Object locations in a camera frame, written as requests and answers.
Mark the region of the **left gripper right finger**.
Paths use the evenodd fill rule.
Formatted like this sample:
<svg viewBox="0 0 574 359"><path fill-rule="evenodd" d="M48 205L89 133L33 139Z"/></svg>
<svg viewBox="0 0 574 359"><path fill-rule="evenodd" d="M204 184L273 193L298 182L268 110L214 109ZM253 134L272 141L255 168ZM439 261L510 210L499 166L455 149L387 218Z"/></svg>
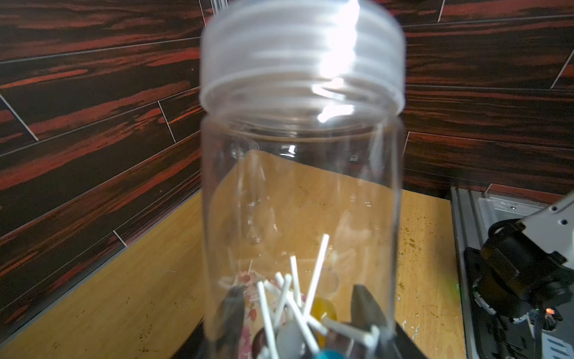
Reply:
<svg viewBox="0 0 574 359"><path fill-rule="evenodd" d="M395 323L395 328L391 329L390 322L381 307L363 284L354 284L353 287L351 324L367 331L370 331L372 327L380 330L375 358L426 359L425 354L398 323Z"/></svg>

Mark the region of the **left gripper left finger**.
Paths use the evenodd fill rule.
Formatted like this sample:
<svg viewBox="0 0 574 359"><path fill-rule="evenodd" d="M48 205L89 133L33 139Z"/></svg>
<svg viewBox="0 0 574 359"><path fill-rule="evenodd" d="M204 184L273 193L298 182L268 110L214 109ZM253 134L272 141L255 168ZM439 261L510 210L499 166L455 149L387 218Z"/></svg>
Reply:
<svg viewBox="0 0 574 359"><path fill-rule="evenodd" d="M218 307L214 332L202 321L172 358L238 358L244 321L245 286L233 286Z"/></svg>

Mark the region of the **jar with white lid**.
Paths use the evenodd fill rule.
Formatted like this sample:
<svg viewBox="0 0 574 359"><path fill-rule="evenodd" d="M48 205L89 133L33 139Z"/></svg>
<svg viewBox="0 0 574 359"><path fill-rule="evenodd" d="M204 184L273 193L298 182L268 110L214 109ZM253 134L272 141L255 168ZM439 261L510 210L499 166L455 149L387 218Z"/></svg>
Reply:
<svg viewBox="0 0 574 359"><path fill-rule="evenodd" d="M307 293L324 234L330 236L317 296L351 323L363 284L395 328L403 124L393 108L313 100L235 104L202 124L204 328L236 275L274 282L297 257Z"/></svg>

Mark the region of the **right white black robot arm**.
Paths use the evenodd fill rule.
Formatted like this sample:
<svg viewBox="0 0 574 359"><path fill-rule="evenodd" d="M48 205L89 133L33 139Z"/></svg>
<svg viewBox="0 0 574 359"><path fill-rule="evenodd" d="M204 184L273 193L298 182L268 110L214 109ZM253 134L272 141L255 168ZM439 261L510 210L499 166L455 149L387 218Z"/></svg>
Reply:
<svg viewBox="0 0 574 359"><path fill-rule="evenodd" d="M521 322L573 299L573 194L523 218L492 224L480 256L485 274L473 284L488 314Z"/></svg>

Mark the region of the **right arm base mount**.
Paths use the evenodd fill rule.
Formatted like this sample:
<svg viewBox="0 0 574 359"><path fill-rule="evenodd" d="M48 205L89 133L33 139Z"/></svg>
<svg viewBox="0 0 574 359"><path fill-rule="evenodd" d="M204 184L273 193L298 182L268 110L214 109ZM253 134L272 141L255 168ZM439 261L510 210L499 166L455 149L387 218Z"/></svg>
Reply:
<svg viewBox="0 0 574 359"><path fill-rule="evenodd" d="M533 358L537 310L517 322L483 308L478 281L487 273L480 251L467 248L463 254L465 280L463 321L468 358ZM541 335L543 358L573 357L573 302L551 307L545 313Z"/></svg>

